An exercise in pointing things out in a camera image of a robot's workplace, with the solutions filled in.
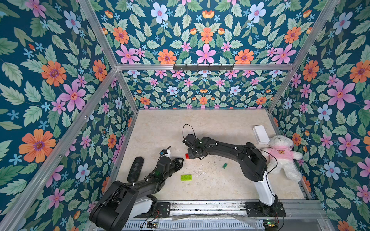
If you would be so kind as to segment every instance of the lime green lego brick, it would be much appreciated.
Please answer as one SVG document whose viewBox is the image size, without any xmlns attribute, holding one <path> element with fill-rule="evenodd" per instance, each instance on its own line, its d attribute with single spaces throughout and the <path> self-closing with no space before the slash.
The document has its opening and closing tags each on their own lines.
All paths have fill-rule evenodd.
<svg viewBox="0 0 370 231">
<path fill-rule="evenodd" d="M 181 181 L 191 180 L 191 175 L 181 175 Z"/>
</svg>

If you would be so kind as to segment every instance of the orange flower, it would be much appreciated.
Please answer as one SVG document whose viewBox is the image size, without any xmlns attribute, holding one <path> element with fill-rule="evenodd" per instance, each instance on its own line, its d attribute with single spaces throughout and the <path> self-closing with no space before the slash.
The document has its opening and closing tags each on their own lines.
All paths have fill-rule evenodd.
<svg viewBox="0 0 370 231">
<path fill-rule="evenodd" d="M 266 103 L 266 101 L 267 101 L 266 97 L 261 97 L 261 98 L 258 98 L 256 100 L 256 103 L 259 104 L 259 105 L 262 105 L 262 104 Z"/>
<path fill-rule="evenodd" d="M 196 34 L 196 29 L 195 28 L 191 29 L 190 34 L 195 35 Z"/>
<path fill-rule="evenodd" d="M 346 221 L 338 222 L 339 231 L 354 231 L 354 228 L 350 226 Z"/>
<path fill-rule="evenodd" d="M 128 119 L 128 125 L 127 125 L 128 127 L 131 126 L 131 122 L 132 122 L 132 117 Z"/>
<path fill-rule="evenodd" d="M 360 83 L 365 82 L 367 78 L 370 78 L 369 64 L 369 60 L 365 60 L 364 63 L 362 61 L 356 63 L 356 66 L 351 69 L 352 74 L 349 75 L 349 78 L 353 79 L 353 82 L 355 83 L 358 81 L 360 81 Z"/>
<path fill-rule="evenodd" d="M 302 31 L 300 30 L 300 27 L 293 27 L 291 30 L 288 30 L 286 33 L 284 39 L 286 43 L 293 43 L 298 39 L 298 36 L 300 36 Z"/>
<path fill-rule="evenodd" d="M 364 137 L 364 144 L 368 145 L 366 146 L 366 150 L 370 153 L 370 137 L 369 136 Z"/>
<path fill-rule="evenodd" d="M 224 33 L 225 33 L 225 29 L 223 29 L 223 28 L 218 28 L 218 31 L 217 31 L 217 33 L 219 34 L 219 35 L 223 35 Z"/>
<path fill-rule="evenodd" d="M 319 71 L 317 61 L 311 60 L 308 64 L 306 64 L 305 69 L 303 70 L 303 79 L 310 82 L 312 79 L 316 78 L 317 73 Z"/>
<path fill-rule="evenodd" d="M 105 15 L 108 17 L 108 18 L 113 18 L 113 13 L 110 12 L 109 10 L 106 10 L 105 11 Z"/>
<path fill-rule="evenodd" d="M 121 27 L 119 27 L 118 29 L 114 28 L 113 30 L 114 30 L 113 36 L 115 36 L 115 39 L 117 41 L 119 41 L 122 44 L 128 43 L 128 41 L 130 40 L 130 37 L 127 35 L 126 30 L 122 30 Z"/>
<path fill-rule="evenodd" d="M 111 134 L 108 139 L 108 147 L 112 149 L 116 141 L 117 141 L 117 136 L 114 133 Z"/>
<path fill-rule="evenodd" d="M 74 214 L 73 219 L 77 220 L 77 219 L 80 217 L 80 214 L 81 214 L 81 211 L 80 211 L 80 210 L 78 210 L 78 211 Z"/>
<path fill-rule="evenodd" d="M 30 47 L 31 50 L 36 51 L 35 47 L 31 43 L 29 43 L 28 46 Z"/>
<path fill-rule="evenodd" d="M 243 51 L 239 51 L 238 55 L 235 56 L 235 63 L 236 64 L 250 64 L 250 62 L 254 59 L 253 51 L 249 51 L 249 49 L 245 49 Z"/>
<path fill-rule="evenodd" d="M 175 64 L 176 56 L 174 56 L 174 53 L 172 51 L 164 49 L 163 52 L 160 51 L 158 55 L 158 61 L 160 61 L 161 64 Z"/>
<path fill-rule="evenodd" d="M 199 100 L 199 103 L 202 104 L 202 105 L 205 105 L 207 103 L 208 99 L 206 97 L 202 97 L 200 100 Z"/>
<path fill-rule="evenodd" d="M 302 176 L 302 178 L 303 178 L 303 181 L 306 184 L 306 188 L 307 188 L 308 192 L 311 192 L 312 191 L 312 189 L 310 187 L 311 186 L 311 183 L 307 180 L 307 178 L 305 176 Z"/>
<path fill-rule="evenodd" d="M 310 16 L 312 10 L 306 10 L 304 13 L 303 13 L 303 17 L 304 18 L 307 18 L 308 16 Z"/>
<path fill-rule="evenodd" d="M 294 133 L 294 135 L 292 136 L 292 140 L 293 140 L 293 143 L 294 143 L 296 146 L 298 146 L 298 145 L 300 145 L 300 144 L 301 144 L 301 140 L 302 140 L 302 138 L 301 138 L 300 134 L 298 134 L 298 133 Z"/>
<path fill-rule="evenodd" d="M 210 10 L 210 11 L 203 11 L 202 12 L 202 15 L 204 18 L 213 18 L 213 16 L 215 16 L 215 12 L 213 10 Z"/>
<path fill-rule="evenodd" d="M 100 82 L 105 79 L 107 75 L 107 70 L 105 69 L 105 64 L 102 63 L 100 60 L 94 61 L 94 66 L 92 67 L 92 70 L 95 71 L 95 77 L 99 79 Z"/>
<path fill-rule="evenodd" d="M 108 184 L 108 181 L 109 181 L 109 176 L 106 177 L 106 179 L 104 180 L 103 182 L 103 188 L 101 188 L 101 192 L 104 193 L 105 192 L 105 187 L 107 186 Z"/>
<path fill-rule="evenodd" d="M 26 144 L 19 146 L 19 154 L 26 154 L 23 159 L 31 163 L 36 158 L 36 163 L 45 161 L 45 156 L 49 156 L 53 150 L 51 147 L 55 147 L 55 139 L 52 139 L 53 135 L 51 132 L 44 130 L 35 129 L 33 135 L 27 133 L 22 141 Z"/>
<path fill-rule="evenodd" d="M 206 27 L 201 33 L 201 36 L 202 36 L 201 39 L 204 43 L 209 43 L 209 41 L 212 41 L 213 32 L 209 27 Z"/>
<path fill-rule="evenodd" d="M 279 126 L 279 121 L 277 120 L 277 118 L 274 117 L 274 121 L 276 123 L 276 126 Z"/>
<path fill-rule="evenodd" d="M 67 79 L 64 67 L 60 67 L 59 62 L 48 61 L 47 64 L 41 67 L 44 71 L 41 74 L 46 79 L 46 82 L 50 85 L 54 84 L 54 86 L 64 83 L 64 79 Z"/>
<path fill-rule="evenodd" d="M 147 99 L 146 97 L 141 98 L 140 102 L 144 105 L 149 105 L 150 104 L 150 99 Z"/>
</svg>

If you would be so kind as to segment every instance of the teddy bear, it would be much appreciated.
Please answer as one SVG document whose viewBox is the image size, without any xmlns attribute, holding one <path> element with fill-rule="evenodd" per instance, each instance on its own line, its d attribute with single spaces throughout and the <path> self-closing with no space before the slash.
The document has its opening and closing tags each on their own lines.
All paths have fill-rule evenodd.
<svg viewBox="0 0 370 231">
<path fill-rule="evenodd" d="M 283 168 L 288 179 L 299 182 L 302 175 L 298 171 L 293 159 L 300 160 L 303 156 L 300 152 L 292 151 L 290 147 L 293 146 L 293 141 L 288 137 L 277 135 L 270 139 L 269 146 L 269 148 L 264 148 L 263 150 L 277 159 L 277 167 L 271 171 L 276 166 L 276 160 L 269 154 L 262 152 L 266 160 L 270 160 L 267 166 L 267 172 L 271 171 L 271 173 L 277 174 Z"/>
</svg>

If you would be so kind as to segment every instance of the black cable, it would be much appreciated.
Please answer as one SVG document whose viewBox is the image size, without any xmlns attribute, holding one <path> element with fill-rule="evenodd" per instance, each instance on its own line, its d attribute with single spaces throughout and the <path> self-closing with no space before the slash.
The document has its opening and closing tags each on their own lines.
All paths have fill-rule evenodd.
<svg viewBox="0 0 370 231">
<path fill-rule="evenodd" d="M 185 139 L 185 137 L 184 137 L 184 127 L 185 127 L 185 125 L 189 125 L 191 127 L 191 129 L 193 130 L 194 136 L 196 137 L 193 127 L 190 124 L 187 124 L 187 123 L 184 124 L 184 126 L 182 127 L 182 137 Z"/>
</svg>

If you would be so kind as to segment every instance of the beige floor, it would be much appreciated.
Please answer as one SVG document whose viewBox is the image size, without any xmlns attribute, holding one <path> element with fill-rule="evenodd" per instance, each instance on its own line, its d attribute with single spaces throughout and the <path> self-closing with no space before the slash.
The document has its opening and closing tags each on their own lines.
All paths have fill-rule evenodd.
<svg viewBox="0 0 370 231">
<path fill-rule="evenodd" d="M 211 137 L 217 141 L 258 145 L 252 129 L 263 125 L 269 137 L 275 135 L 265 110 L 162 110 L 139 111 L 117 180 L 127 182 L 127 175 L 137 156 L 144 158 L 142 180 L 155 168 L 159 152 L 171 146 L 171 158 L 185 159 L 187 147 L 182 143 L 182 127 L 190 124 L 197 137 Z M 185 127 L 184 135 L 192 133 Z M 181 181 L 182 174 L 191 174 L 191 181 Z M 303 198 L 296 182 L 286 178 L 283 170 L 269 175 L 272 189 L 280 199 Z M 159 200 L 248 200 L 258 199 L 252 183 L 242 174 L 237 162 L 220 156 L 203 160 L 185 160 L 183 168 L 166 180 L 155 196 Z"/>
</svg>

